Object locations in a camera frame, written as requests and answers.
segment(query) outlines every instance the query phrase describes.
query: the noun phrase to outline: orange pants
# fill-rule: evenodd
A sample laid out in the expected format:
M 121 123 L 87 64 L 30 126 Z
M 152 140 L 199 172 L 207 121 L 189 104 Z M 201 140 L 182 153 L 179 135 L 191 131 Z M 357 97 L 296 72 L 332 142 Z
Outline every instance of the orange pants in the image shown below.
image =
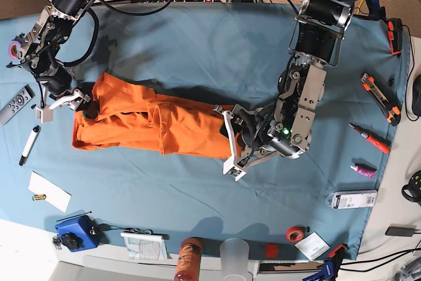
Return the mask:
M 73 147 L 94 150 L 111 146 L 213 158 L 230 156 L 228 138 L 220 132 L 222 115 L 213 106 L 157 95 L 102 73 L 92 91 L 99 115 L 74 117 Z

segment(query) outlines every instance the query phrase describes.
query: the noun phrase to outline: plastic cup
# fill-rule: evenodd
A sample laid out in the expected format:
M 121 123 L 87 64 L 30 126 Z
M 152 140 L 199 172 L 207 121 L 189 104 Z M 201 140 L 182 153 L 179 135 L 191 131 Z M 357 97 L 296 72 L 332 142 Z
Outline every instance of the plastic cup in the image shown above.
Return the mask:
M 223 281 L 246 281 L 250 247 L 244 240 L 232 238 L 222 243 L 221 277 Z

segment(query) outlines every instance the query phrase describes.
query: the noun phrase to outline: red tape roll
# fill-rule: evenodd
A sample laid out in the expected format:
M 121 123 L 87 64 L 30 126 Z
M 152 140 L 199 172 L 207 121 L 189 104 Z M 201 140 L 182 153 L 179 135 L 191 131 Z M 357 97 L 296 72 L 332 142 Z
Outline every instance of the red tape roll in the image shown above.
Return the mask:
M 303 228 L 293 226 L 287 230 L 285 235 L 290 243 L 297 243 L 304 237 Z

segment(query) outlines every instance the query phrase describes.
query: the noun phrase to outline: orange box cutter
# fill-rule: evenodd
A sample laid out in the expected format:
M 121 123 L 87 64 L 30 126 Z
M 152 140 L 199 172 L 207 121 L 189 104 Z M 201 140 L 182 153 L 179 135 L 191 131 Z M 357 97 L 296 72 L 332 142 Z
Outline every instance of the orange box cutter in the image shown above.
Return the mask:
M 362 85 L 365 90 L 373 97 L 377 105 L 382 110 L 386 120 L 392 125 L 396 126 L 401 121 L 401 111 L 398 106 L 391 103 L 387 97 L 380 91 L 380 89 L 374 84 L 374 78 L 368 74 L 362 75 Z

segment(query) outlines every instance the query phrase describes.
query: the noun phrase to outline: pink tube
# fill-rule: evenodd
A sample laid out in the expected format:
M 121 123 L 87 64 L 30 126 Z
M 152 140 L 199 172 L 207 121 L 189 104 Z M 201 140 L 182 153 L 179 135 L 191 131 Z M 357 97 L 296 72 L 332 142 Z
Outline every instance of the pink tube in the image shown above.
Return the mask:
M 361 166 L 351 166 L 351 169 L 353 169 L 355 172 L 359 174 L 365 175 L 367 178 L 373 179 L 374 175 L 376 174 L 375 170 L 370 170 Z

